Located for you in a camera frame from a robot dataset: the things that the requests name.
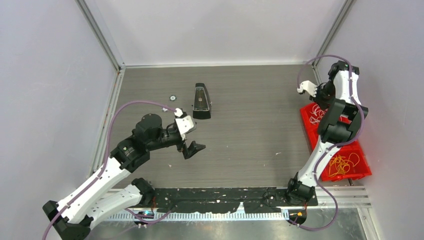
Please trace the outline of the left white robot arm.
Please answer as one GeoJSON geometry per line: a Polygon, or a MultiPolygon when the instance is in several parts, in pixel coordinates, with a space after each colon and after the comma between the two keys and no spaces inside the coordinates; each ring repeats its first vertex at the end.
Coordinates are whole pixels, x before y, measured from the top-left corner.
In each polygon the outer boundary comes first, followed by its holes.
{"type": "Polygon", "coordinates": [[[80,187],[60,201],[44,204],[42,209],[60,238],[84,240],[99,223],[119,211],[136,205],[152,206],[155,189],[143,178],[134,179],[118,193],[105,194],[146,163],[152,151],[176,146],[189,159],[205,149],[195,141],[186,145],[187,134],[195,129],[196,122],[184,111],[176,113],[167,127],[162,126],[157,114],[143,116],[131,135],[117,144],[100,169],[80,187]]]}

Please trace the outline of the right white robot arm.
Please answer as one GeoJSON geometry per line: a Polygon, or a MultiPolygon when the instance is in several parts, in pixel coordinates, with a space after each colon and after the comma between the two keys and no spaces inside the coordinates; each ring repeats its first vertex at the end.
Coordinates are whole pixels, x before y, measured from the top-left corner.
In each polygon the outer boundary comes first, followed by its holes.
{"type": "Polygon", "coordinates": [[[339,60],[331,65],[327,82],[298,83],[297,92],[308,94],[325,113],[317,127],[315,148],[306,164],[288,182],[285,198],[289,204],[308,203],[315,196],[318,179],[333,155],[359,137],[369,113],[358,96],[359,74],[358,67],[339,60]]]}

